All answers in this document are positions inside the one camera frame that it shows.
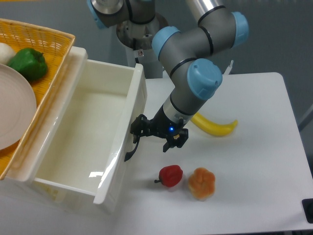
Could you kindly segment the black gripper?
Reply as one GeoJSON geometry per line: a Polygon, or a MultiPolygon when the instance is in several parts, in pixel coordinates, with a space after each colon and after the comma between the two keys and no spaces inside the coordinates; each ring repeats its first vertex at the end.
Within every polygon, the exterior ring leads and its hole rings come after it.
{"type": "Polygon", "coordinates": [[[148,136],[166,139],[167,142],[163,146],[163,152],[166,152],[170,148],[182,148],[188,140],[188,129],[181,128],[182,117],[174,117],[174,121],[172,121],[161,106],[151,120],[140,114],[131,124],[130,133],[133,135],[133,143],[138,143],[140,137],[148,136]]]}

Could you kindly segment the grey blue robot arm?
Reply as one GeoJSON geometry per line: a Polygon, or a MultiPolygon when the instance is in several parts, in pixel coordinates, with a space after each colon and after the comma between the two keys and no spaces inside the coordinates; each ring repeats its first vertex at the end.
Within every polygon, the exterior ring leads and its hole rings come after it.
{"type": "Polygon", "coordinates": [[[209,57],[243,44],[249,36],[246,17],[230,12],[219,0],[187,2],[197,27],[182,33],[162,27],[153,0],[89,0],[99,28],[125,25],[127,46],[154,52],[174,84],[174,89],[152,119],[139,115],[131,124],[134,144],[141,137],[166,139],[163,151],[182,147],[188,139],[186,123],[222,83],[222,73],[209,57]]]}

